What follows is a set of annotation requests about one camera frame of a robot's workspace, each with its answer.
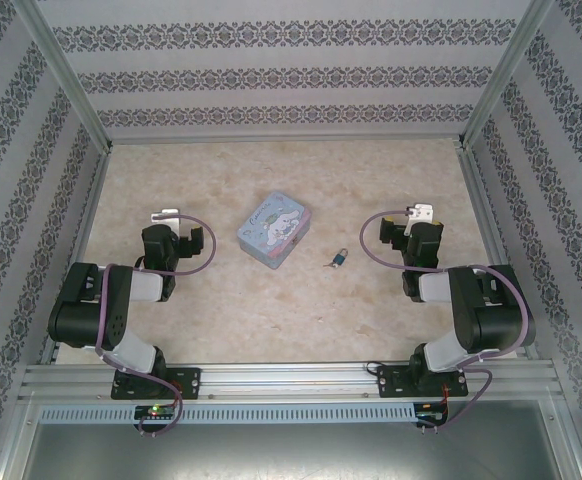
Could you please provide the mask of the circuit board with blue light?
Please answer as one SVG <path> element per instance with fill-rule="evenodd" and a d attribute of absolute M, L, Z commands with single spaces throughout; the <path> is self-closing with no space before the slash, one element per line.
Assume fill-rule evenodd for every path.
<path fill-rule="evenodd" d="M 448 420 L 449 408 L 447 403 L 416 403 L 414 408 L 416 424 L 419 427 L 440 427 Z"/>

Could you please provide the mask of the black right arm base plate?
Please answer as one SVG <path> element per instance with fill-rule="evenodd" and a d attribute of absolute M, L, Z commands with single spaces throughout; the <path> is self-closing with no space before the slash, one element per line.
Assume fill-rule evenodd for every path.
<path fill-rule="evenodd" d="M 458 371 L 417 373 L 407 365 L 384 365 L 377 368 L 381 398 L 466 397 L 466 378 Z"/>

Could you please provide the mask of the light blue cartoon tin box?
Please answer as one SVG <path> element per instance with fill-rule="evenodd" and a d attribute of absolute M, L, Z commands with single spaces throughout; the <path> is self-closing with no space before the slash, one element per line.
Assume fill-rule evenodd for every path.
<path fill-rule="evenodd" d="M 275 270 L 309 231 L 311 218 L 308 207 L 274 191 L 237 230 L 240 248 Z"/>

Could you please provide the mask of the aluminium side rail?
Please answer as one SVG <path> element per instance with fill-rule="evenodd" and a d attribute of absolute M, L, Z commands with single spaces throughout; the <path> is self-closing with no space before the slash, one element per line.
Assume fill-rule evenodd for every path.
<path fill-rule="evenodd" d="M 460 164 L 489 263 L 508 263 L 512 266 L 534 317 L 536 335 L 534 341 L 524 348 L 525 356 L 533 360 L 542 359 L 537 341 L 540 339 L 544 313 L 538 309 L 538 290 L 526 264 L 524 246 L 516 225 L 518 218 L 507 203 L 489 147 L 483 141 L 478 141 L 472 148 L 466 147 L 460 154 Z"/>
<path fill-rule="evenodd" d="M 67 256 L 62 259 L 59 272 L 52 277 L 52 290 L 49 295 L 48 305 L 45 306 L 44 317 L 41 324 L 43 328 L 43 337 L 37 355 L 34 357 L 34 364 L 51 364 L 55 362 L 57 357 L 56 350 L 58 347 L 48 334 L 49 317 L 71 265 L 76 261 L 81 261 L 84 256 L 109 160 L 110 153 L 102 153 L 98 155 L 97 164 L 90 171 L 90 176 L 88 177 L 89 182 L 85 190 L 79 192 L 80 196 L 78 197 L 79 203 L 77 204 L 77 217 L 71 218 L 71 222 L 66 220 L 63 223 L 63 230 L 66 230 L 66 228 L 69 227 L 69 233 L 71 234 L 69 237 L 70 243 L 68 244 L 70 251 Z"/>

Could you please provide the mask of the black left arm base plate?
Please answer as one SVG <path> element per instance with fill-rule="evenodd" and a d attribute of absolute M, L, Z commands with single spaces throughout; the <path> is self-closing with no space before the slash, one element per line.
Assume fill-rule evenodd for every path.
<path fill-rule="evenodd" d="M 201 370 L 199 368 L 168 367 L 163 377 L 177 388 L 184 400 L 196 400 L 201 385 Z M 113 400 L 171 400 L 174 392 L 155 381 L 135 375 L 115 372 L 110 392 Z"/>

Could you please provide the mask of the circuit board with green light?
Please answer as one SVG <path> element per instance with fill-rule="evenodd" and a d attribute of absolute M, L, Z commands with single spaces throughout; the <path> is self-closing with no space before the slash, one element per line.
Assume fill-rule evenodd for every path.
<path fill-rule="evenodd" d="M 142 419 L 167 421 L 172 420 L 174 415 L 175 408 L 170 405 L 137 406 L 134 411 L 134 419 L 137 421 Z"/>

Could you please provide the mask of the aluminium mounting rail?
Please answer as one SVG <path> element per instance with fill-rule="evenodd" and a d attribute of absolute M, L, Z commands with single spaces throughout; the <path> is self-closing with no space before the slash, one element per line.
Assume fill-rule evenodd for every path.
<path fill-rule="evenodd" d="M 493 379 L 484 400 L 545 400 L 563 395 L 552 362 L 504 359 L 480 365 Z M 200 403 L 380 402 L 378 380 L 363 363 L 202 364 Z M 39 404 L 109 403 L 114 370 L 100 365 L 29 366 L 17 393 Z"/>

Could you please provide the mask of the aluminium frame post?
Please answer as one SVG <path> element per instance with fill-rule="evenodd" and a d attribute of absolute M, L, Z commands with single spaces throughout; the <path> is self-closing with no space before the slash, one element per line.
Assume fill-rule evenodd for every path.
<path fill-rule="evenodd" d="M 471 147 L 495 108 L 495 104 L 510 81 L 531 40 L 542 24 L 554 0 L 530 0 L 511 40 L 499 60 L 486 88 L 460 136 L 461 146 Z"/>
<path fill-rule="evenodd" d="M 100 152 L 108 154 L 111 140 L 92 106 L 78 75 L 70 65 L 37 0 L 11 0 L 53 75 L 75 108 L 81 123 Z"/>

